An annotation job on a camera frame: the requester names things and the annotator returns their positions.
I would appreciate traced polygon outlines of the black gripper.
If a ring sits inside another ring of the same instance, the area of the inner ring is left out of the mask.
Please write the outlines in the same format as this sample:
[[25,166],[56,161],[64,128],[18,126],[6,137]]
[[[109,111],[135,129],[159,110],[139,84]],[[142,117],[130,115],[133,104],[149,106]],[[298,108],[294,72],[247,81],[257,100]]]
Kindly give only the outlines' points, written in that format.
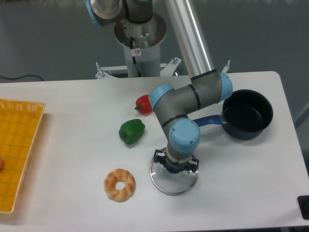
[[176,159],[165,149],[156,149],[154,152],[154,163],[161,164],[164,168],[173,170],[186,170],[196,173],[198,171],[199,160],[193,159],[192,156],[186,159]]

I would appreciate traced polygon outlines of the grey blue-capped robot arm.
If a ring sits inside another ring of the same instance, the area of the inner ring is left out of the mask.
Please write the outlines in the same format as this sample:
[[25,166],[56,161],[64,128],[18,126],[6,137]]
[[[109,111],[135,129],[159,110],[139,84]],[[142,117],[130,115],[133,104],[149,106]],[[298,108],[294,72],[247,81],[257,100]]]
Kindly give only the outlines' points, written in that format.
[[[129,77],[160,74],[160,44],[166,35],[164,19],[153,11],[150,0],[88,0],[88,13],[100,26],[114,24],[114,33],[124,49]],[[174,89],[156,87],[149,94],[151,107],[167,138],[166,151],[156,152],[154,162],[170,173],[196,172],[193,152],[200,140],[199,123],[188,115],[219,103],[232,94],[226,74],[218,73],[210,57],[194,2],[165,1],[191,83]]]

